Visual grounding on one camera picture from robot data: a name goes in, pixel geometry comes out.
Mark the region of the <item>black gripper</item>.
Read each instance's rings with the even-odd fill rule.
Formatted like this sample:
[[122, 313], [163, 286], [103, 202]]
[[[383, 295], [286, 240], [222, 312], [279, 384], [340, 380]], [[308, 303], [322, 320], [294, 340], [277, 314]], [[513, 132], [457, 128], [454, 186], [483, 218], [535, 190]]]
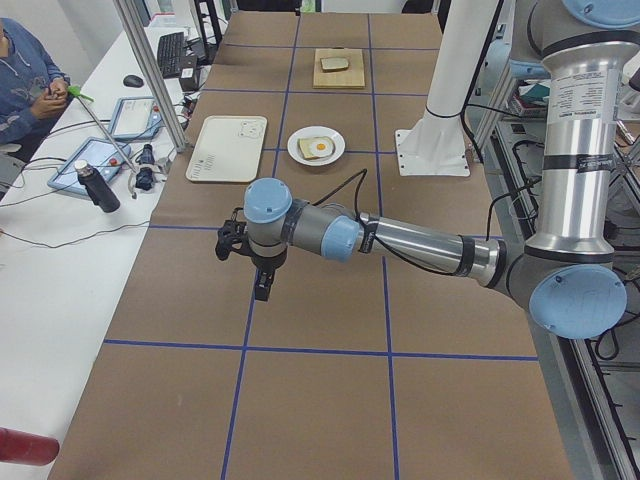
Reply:
[[254, 298], [256, 301], [268, 301], [274, 282], [274, 271], [287, 259], [287, 245], [281, 242], [262, 245], [250, 239], [249, 246], [252, 262], [258, 268], [254, 282]]

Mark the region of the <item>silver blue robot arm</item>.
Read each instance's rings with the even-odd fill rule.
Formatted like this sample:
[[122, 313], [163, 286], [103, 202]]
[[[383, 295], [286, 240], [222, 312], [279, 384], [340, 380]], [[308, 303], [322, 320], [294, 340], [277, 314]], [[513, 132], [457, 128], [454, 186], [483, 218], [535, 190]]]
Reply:
[[245, 192], [241, 236], [259, 271], [256, 298], [268, 298], [289, 247], [342, 262], [383, 249], [424, 271], [497, 290], [557, 336], [588, 339], [614, 327], [627, 292], [603, 232], [621, 76], [638, 50], [635, 1], [517, 2], [510, 63], [550, 77], [534, 234], [510, 247], [299, 200], [282, 181], [261, 178]]

